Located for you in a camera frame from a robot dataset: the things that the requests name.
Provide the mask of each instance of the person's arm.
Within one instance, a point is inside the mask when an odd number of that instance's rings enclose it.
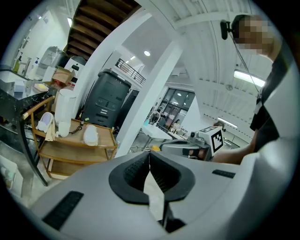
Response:
[[[237,149],[230,149],[224,150],[220,153],[217,153],[214,158],[213,162],[216,163],[231,163],[231,164],[240,164],[243,158],[250,153],[254,152],[256,137],[257,137],[258,130],[255,130],[253,139],[250,144],[245,147],[237,148]]]

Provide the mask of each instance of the cardboard box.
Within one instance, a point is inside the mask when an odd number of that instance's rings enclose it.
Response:
[[[52,78],[67,85],[74,76],[75,76],[74,70],[70,72],[67,69],[58,67]]]

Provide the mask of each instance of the window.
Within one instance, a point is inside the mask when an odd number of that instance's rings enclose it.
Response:
[[[194,100],[194,97],[195,97],[195,94],[193,92],[188,92],[183,106],[189,108]]]
[[[169,89],[167,94],[164,97],[164,100],[170,101],[170,98],[173,96],[174,92],[175,92],[175,89]]]
[[[165,127],[169,129],[171,125],[179,119],[182,123],[193,100],[195,93],[184,90],[169,89],[165,94],[159,108],[166,116]]]
[[[176,106],[183,106],[188,92],[182,90],[176,90],[170,103]]]

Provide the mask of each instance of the black metal frame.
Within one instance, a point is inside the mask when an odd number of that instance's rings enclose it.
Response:
[[[169,100],[165,100],[165,96],[168,94],[168,92],[169,92],[170,90],[175,90],[175,91],[174,91],[174,93],[171,95],[170,101],[169,101]],[[161,107],[161,104],[162,104],[162,103],[165,103],[166,106],[168,106],[168,104],[170,104],[170,105],[172,105],[172,106],[174,106],[174,107],[179,108],[180,110],[183,109],[183,110],[185,110],[185,111],[188,111],[188,110],[189,110],[189,107],[184,107],[184,106],[182,106],[182,105],[172,104],[171,99],[174,97],[174,94],[175,94],[176,90],[180,90],[180,89],[169,88],[169,89],[167,90],[167,92],[165,93],[165,95],[164,95],[164,97],[163,97],[163,100],[161,101],[161,103],[160,103],[160,105],[159,105],[158,108]],[[190,92],[190,91],[186,91],[186,90],[180,90],[180,91],[184,91],[184,92],[187,92],[187,93],[194,93],[194,92]]]
[[[139,84],[144,85],[144,83],[146,82],[146,79],[142,75],[140,75],[136,70],[134,70],[131,66],[129,66],[121,58],[117,61],[115,66],[118,67],[119,69],[121,69],[128,76],[135,79]]]
[[[26,157],[31,169],[35,173],[35,175],[41,180],[43,185],[47,187],[48,183],[45,180],[45,178],[43,177],[43,175],[41,174],[40,170],[38,169],[39,157],[37,157],[37,159],[35,160],[35,158],[31,154],[31,151],[27,144],[26,135],[25,135],[25,131],[24,131],[24,125],[25,125],[25,123],[24,123],[24,120],[22,120],[22,119],[19,120],[16,125],[17,133],[18,133],[18,136],[20,137],[20,144],[23,149],[23,154],[25,155],[25,157]]]

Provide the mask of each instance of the person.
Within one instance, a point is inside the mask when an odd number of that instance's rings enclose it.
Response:
[[[279,134],[264,107],[264,102],[279,85],[293,60],[286,42],[270,31],[266,31],[266,21],[257,15],[238,15],[232,22],[232,35],[235,43],[246,49],[269,58],[272,70],[263,88],[260,89],[250,128],[255,132],[251,143],[243,148],[224,150],[217,153],[213,161],[240,164],[247,154],[257,152],[266,143],[276,140]]]
[[[180,128],[180,120],[177,119],[174,123],[173,123],[173,129],[179,129]]]
[[[163,128],[165,127],[165,116],[164,115],[161,115],[158,125]]]
[[[153,112],[151,115],[150,115],[150,117],[149,117],[149,119],[150,119],[150,122],[151,123],[155,123],[156,121],[159,121],[159,119],[160,119],[160,109],[158,109],[157,111],[155,111],[155,112]]]

